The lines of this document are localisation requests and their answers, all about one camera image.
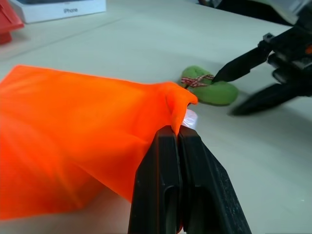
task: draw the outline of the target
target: orange cloth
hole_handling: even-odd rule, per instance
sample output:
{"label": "orange cloth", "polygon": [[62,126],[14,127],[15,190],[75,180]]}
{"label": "orange cloth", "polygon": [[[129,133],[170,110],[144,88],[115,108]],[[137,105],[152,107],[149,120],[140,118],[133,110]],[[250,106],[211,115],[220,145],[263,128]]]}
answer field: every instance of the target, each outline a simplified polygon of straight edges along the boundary
{"label": "orange cloth", "polygon": [[171,82],[17,66],[0,83],[0,218],[72,211],[104,185],[131,201],[155,132],[177,134],[190,102]]}

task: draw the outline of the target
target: table surface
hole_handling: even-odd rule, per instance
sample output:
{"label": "table surface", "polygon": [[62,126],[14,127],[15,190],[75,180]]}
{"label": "table surface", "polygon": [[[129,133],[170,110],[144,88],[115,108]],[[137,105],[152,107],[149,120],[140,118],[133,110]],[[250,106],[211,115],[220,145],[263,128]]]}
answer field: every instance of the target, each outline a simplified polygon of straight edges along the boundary
{"label": "table surface", "polygon": [[[288,28],[184,0],[108,0],[106,13],[26,25],[0,47],[0,77],[28,64],[145,83],[216,73],[268,32]],[[273,82],[263,64],[235,82],[237,102]],[[300,98],[264,115],[192,106],[197,132],[226,168],[253,234],[312,233],[312,112]],[[0,222],[0,234],[126,233],[131,205],[108,189],[72,214]]]}

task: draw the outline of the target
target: iphone box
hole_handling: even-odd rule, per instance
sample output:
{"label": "iphone box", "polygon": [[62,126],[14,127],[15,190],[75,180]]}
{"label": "iphone box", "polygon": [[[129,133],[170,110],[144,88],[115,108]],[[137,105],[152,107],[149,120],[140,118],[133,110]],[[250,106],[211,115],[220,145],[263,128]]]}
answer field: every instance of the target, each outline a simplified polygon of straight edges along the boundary
{"label": "iphone box", "polygon": [[25,23],[56,20],[106,11],[106,0],[10,0]]}

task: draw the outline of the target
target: green toy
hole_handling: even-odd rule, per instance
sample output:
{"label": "green toy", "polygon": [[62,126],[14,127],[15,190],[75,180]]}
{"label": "green toy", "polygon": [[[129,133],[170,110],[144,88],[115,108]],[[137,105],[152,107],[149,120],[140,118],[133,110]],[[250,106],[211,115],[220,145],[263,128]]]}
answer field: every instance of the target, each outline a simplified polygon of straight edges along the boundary
{"label": "green toy", "polygon": [[227,82],[212,83],[213,75],[198,67],[190,66],[182,72],[181,86],[195,94],[200,102],[225,106],[234,102],[238,89]]}

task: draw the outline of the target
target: green plush object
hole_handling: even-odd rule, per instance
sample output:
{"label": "green plush object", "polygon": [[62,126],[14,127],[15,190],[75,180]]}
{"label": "green plush object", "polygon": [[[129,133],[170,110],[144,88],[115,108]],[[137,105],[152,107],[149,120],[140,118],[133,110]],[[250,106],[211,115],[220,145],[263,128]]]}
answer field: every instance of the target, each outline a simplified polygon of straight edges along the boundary
{"label": "green plush object", "polygon": [[[211,75],[211,73],[198,66],[190,66],[182,72],[181,77],[195,79],[202,75]],[[220,81],[211,84],[209,79],[203,79],[200,82],[208,86],[188,87],[188,90],[196,95],[200,102],[211,105],[230,105],[238,96],[238,89],[227,82]],[[181,86],[185,88],[187,85],[181,83]]]}

